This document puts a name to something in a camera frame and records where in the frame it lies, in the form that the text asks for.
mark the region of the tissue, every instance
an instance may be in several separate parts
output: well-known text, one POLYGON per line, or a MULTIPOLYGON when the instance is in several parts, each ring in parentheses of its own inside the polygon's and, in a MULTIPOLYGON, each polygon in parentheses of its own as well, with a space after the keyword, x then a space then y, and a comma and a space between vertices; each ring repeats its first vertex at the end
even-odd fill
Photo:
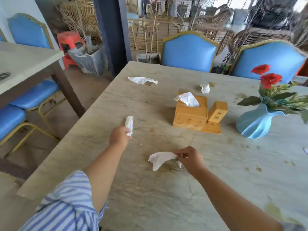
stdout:
POLYGON ((202 89, 201 89, 202 94, 210 92, 210 85, 209 84, 201 84, 200 87, 202 87, 202 89))
POLYGON ((145 82, 152 82, 155 84, 158 83, 157 80, 153 80, 151 78, 146 78, 146 77, 135 77, 135 78, 128 77, 128 79, 137 84, 144 84, 145 82))
POLYGON ((199 102, 193 96, 191 92, 183 93, 182 95, 178 95, 174 100, 178 101, 181 100, 189 107, 200 106, 199 102))
MULTIPOLYGON (((173 154, 172 152, 163 151, 163 152, 156 152, 150 155, 148 161, 153 163, 153 172, 158 170, 160 166, 163 165, 168 160, 176 159, 177 155, 173 154)), ((177 161, 179 167, 182 167, 182 163, 177 161)))
POLYGON ((127 116, 125 120, 125 127, 129 129, 127 136, 131 136, 133 133, 133 117, 127 116))

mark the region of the used napkin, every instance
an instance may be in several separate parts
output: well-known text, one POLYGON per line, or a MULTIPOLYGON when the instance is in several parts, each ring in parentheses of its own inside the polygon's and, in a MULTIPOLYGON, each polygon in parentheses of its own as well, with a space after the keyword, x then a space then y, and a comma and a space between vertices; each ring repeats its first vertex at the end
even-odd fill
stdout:
POLYGON ((151 78, 146 78, 146 77, 128 77, 128 79, 134 83, 137 83, 137 84, 144 84, 145 82, 152 82, 152 83, 155 83, 157 84, 158 81, 157 80, 153 80, 151 78))
POLYGON ((127 116, 125 120, 125 127, 129 129, 127 136, 131 136, 133 133, 133 117, 127 116))
POLYGON ((191 92, 178 95, 177 97, 175 97, 174 100, 176 101, 181 100, 183 103, 185 103, 189 107, 200 106, 199 102, 196 100, 196 98, 193 96, 191 92))
POLYGON ((177 155, 173 154, 172 152, 163 151, 163 152, 156 152, 152 155, 150 155, 150 158, 148 161, 153 163, 153 171, 156 171, 159 169, 160 166, 163 165, 168 160, 176 159, 177 155))
POLYGON ((209 84, 201 84, 200 87, 202 87, 202 89, 201 89, 202 94, 210 92, 210 85, 209 84))

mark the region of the dark pillar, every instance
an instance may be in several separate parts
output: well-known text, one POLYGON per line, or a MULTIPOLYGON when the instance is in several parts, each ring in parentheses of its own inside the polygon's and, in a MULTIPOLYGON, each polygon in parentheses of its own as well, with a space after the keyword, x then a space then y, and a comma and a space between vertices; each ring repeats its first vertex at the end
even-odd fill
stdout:
POLYGON ((132 60, 125 0, 93 0, 98 27, 114 77, 132 60))

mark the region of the person's left hand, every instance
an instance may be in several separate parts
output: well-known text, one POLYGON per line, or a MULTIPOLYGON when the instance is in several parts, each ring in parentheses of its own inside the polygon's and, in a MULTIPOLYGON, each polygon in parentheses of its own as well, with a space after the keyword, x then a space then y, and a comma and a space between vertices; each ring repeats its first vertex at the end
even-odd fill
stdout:
POLYGON ((122 145, 127 146, 128 141, 131 139, 130 136, 126 134, 129 132, 129 129, 125 126, 119 126, 112 130, 109 138, 109 145, 122 145))

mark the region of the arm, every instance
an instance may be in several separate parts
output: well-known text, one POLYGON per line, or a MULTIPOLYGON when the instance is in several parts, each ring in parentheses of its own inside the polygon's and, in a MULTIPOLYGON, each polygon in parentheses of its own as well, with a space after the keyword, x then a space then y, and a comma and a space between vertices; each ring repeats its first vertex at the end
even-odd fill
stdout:
POLYGON ((113 129, 108 147, 83 170, 89 178, 93 205, 97 211, 102 210, 107 201, 120 157, 130 140, 130 136, 126 135, 128 132, 126 127, 113 129))
POLYGON ((239 195, 205 166, 203 156, 193 147, 175 151, 179 161, 198 180, 214 208, 231 231, 282 231, 281 224, 239 195))

